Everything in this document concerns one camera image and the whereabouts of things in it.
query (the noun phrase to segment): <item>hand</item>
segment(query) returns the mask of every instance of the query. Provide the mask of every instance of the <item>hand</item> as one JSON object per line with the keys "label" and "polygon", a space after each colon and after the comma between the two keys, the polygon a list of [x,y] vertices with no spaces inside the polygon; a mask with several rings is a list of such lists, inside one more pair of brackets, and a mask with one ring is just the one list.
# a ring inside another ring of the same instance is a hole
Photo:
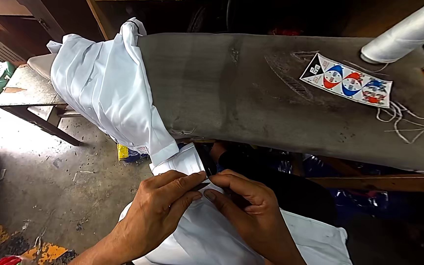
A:
{"label": "hand", "polygon": [[186,176],[170,170],[142,181],[125,218],[70,265],[120,265],[154,250],[176,230],[192,201],[201,198],[189,190],[204,179],[203,171]]}
{"label": "hand", "polygon": [[209,179],[219,187],[230,188],[251,203],[241,210],[226,195],[216,190],[204,192],[252,249],[276,265],[306,264],[270,188],[228,169]]}

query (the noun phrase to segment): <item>fingernail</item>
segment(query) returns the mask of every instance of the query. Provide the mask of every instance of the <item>fingernail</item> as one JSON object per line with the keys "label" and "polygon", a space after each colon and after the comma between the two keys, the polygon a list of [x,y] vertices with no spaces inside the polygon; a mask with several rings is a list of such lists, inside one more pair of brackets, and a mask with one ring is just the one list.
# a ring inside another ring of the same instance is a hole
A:
{"label": "fingernail", "polygon": [[211,190],[205,190],[204,195],[209,199],[209,201],[215,200],[215,194]]}

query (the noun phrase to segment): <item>finger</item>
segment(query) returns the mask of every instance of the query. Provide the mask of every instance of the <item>finger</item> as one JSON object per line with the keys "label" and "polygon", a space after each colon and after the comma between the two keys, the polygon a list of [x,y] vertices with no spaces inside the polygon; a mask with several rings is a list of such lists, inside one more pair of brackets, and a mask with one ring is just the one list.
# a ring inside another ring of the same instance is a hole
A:
{"label": "finger", "polygon": [[178,172],[176,170],[169,170],[165,173],[161,173],[156,175],[150,179],[150,183],[152,184],[154,189],[160,188],[175,179],[185,177],[185,173]]}
{"label": "finger", "polygon": [[248,179],[240,178],[232,174],[221,174],[209,177],[210,181],[221,187],[229,188],[240,194],[253,205],[261,205],[268,198],[266,190],[262,186],[251,182]]}
{"label": "finger", "polygon": [[239,178],[249,180],[249,178],[247,178],[247,177],[241,175],[240,173],[237,173],[237,172],[235,172],[231,169],[224,169],[221,172],[217,173],[217,175],[226,175],[226,174],[234,175],[234,176],[237,176]]}
{"label": "finger", "polygon": [[204,195],[215,205],[215,208],[223,214],[235,227],[250,218],[244,211],[235,205],[227,196],[217,190],[208,189]]}
{"label": "finger", "polygon": [[164,202],[169,206],[204,180],[205,172],[201,171],[186,177],[174,179],[170,183],[159,188],[157,192],[162,194],[162,197],[165,200]]}
{"label": "finger", "polygon": [[251,179],[249,179],[249,178],[245,177],[244,175],[242,175],[242,174],[240,174],[240,173],[237,173],[237,172],[235,172],[235,171],[233,171],[233,170],[231,170],[231,169],[225,169],[225,170],[222,170],[221,172],[217,173],[217,175],[226,175],[226,174],[231,174],[231,175],[237,176],[237,177],[239,177],[239,178],[249,180],[249,181],[251,181],[252,183],[256,183],[256,184],[258,184],[258,185],[260,185],[260,186],[265,186],[265,185],[264,185],[264,184],[262,184],[261,182],[257,182],[257,181],[251,180]]}
{"label": "finger", "polygon": [[171,204],[170,211],[164,220],[165,225],[168,227],[173,225],[176,228],[181,219],[181,216],[184,214],[189,205],[191,205],[193,201],[200,199],[201,197],[202,195],[200,192],[189,191],[186,192],[179,199],[174,201]]}

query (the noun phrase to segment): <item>thread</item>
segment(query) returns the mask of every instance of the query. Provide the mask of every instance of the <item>thread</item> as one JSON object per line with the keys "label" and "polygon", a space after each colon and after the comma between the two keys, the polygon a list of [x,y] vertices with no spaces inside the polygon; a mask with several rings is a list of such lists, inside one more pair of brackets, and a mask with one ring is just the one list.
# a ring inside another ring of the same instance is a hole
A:
{"label": "thread", "polygon": [[[387,130],[387,131],[384,131],[384,132],[395,132],[406,143],[414,143],[424,133],[424,124],[412,122],[410,120],[405,119],[403,117],[402,111],[407,112],[409,115],[411,115],[411,116],[413,116],[413,117],[415,117],[417,119],[424,120],[424,117],[420,117],[420,116],[414,114],[412,111],[410,111],[408,108],[406,108],[404,105],[402,105],[402,104],[400,104],[398,102],[393,102],[393,101],[390,102],[390,108],[389,109],[392,110],[393,113],[387,111],[386,109],[382,109],[382,108],[378,107],[377,108],[377,114],[375,115],[376,119],[379,120],[379,121],[381,121],[381,122],[391,122],[394,119],[396,119],[395,122],[394,122],[394,124],[393,124],[393,128],[394,129],[393,130]],[[384,120],[384,119],[380,118],[381,111],[384,111],[388,115],[391,115],[390,119]],[[415,125],[419,125],[419,126],[421,126],[423,128],[418,128],[418,129],[399,129],[398,128],[398,123],[400,121],[402,121],[402,120],[403,121],[407,121],[407,122],[412,123],[412,124],[415,124]],[[408,140],[401,133],[401,132],[407,132],[407,131],[420,131],[420,132],[412,140]]]}
{"label": "thread", "polygon": [[386,75],[386,74],[382,74],[382,73],[378,73],[378,72],[382,71],[383,69],[385,69],[387,67],[387,65],[389,65],[389,63],[386,63],[381,69],[375,70],[375,71],[371,71],[371,70],[366,69],[366,68],[364,68],[362,66],[359,66],[359,65],[357,65],[355,63],[351,63],[350,61],[344,60],[344,62],[347,62],[348,64],[350,64],[352,66],[356,66],[357,68],[362,69],[363,71],[366,71],[366,72],[369,72],[369,73],[372,73],[372,74],[376,74],[376,75]]}
{"label": "thread", "polygon": [[361,49],[368,63],[393,63],[424,44],[424,7],[382,33]]}

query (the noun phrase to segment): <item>thread spool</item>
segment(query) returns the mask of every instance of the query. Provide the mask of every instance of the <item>thread spool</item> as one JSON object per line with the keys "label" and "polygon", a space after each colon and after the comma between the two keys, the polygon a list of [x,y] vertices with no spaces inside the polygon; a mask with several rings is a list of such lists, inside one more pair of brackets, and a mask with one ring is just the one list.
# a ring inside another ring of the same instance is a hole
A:
{"label": "thread spool", "polygon": [[393,63],[424,44],[424,7],[409,15],[361,49],[372,64]]}

